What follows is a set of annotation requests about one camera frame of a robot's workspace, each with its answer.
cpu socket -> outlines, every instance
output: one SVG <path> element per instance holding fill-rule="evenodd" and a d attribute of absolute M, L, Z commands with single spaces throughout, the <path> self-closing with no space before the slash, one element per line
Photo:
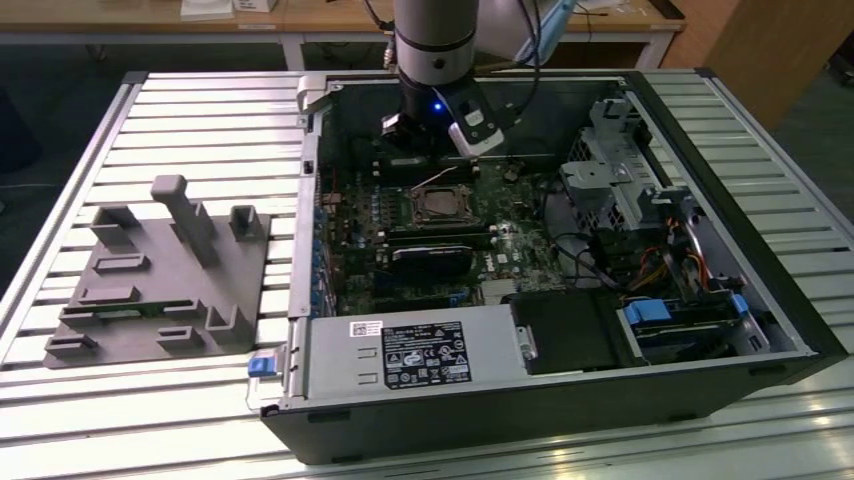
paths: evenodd
<path fill-rule="evenodd" d="M 469 202 L 470 190 L 464 185 L 422 187 L 412 193 L 413 224 L 421 228 L 445 228 L 476 225 Z"/>

power supply label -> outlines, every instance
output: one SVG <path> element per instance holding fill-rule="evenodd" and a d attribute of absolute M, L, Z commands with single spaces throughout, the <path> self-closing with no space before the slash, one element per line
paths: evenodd
<path fill-rule="evenodd" d="M 384 328 L 384 371 L 393 390 L 472 382 L 464 324 Z"/>

barcode sticker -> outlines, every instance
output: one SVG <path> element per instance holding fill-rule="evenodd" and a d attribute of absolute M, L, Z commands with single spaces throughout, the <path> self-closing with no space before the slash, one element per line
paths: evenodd
<path fill-rule="evenodd" d="M 352 337 L 378 337 L 384 330 L 384 322 L 350 322 Z"/>

slotted metal surface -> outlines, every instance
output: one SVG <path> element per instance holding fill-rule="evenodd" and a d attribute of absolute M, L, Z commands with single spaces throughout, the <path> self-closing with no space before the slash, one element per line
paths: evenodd
<path fill-rule="evenodd" d="M 777 146 L 752 134 L 740 107 L 712 82 L 685 71 L 648 78 L 854 349 L 848 224 Z M 249 410 L 249 355 L 45 369 L 45 344 L 95 244 L 86 227 L 97 207 L 130 202 L 138 217 L 165 218 L 149 197 L 147 182 L 159 173 L 193 180 L 189 196 L 205 200 L 211 215 L 246 203 L 274 215 L 258 343 L 285 341 L 302 141 L 297 79 L 292 73 L 153 74 L 142 87 L 123 87 L 83 160 L 91 169 L 82 170 L 78 203 L 59 218 L 30 287 L 19 286 L 0 341 L 2 478 L 845 476 L 854 467 L 852 359 L 703 420 L 326 467 L 302 465 Z M 672 159 L 656 152 L 678 183 Z"/>

blue tab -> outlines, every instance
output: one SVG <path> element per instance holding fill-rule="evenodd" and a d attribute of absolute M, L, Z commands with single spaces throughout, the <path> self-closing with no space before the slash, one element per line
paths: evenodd
<path fill-rule="evenodd" d="M 748 300 L 740 293 L 733 294 L 733 306 L 739 312 L 739 318 L 747 316 L 751 313 L 751 307 L 748 306 Z"/>
<path fill-rule="evenodd" d="M 256 357 L 250 360 L 250 377 L 273 377 L 277 374 L 277 359 Z"/>
<path fill-rule="evenodd" d="M 625 308 L 629 324 L 641 322 L 664 322 L 670 320 L 670 311 L 665 301 L 660 299 L 637 300 Z"/>
<path fill-rule="evenodd" d="M 637 310 L 632 308 L 632 305 L 624 308 L 624 313 L 626 314 L 629 325 L 637 325 L 638 323 L 641 323 L 641 316 L 638 315 Z"/>

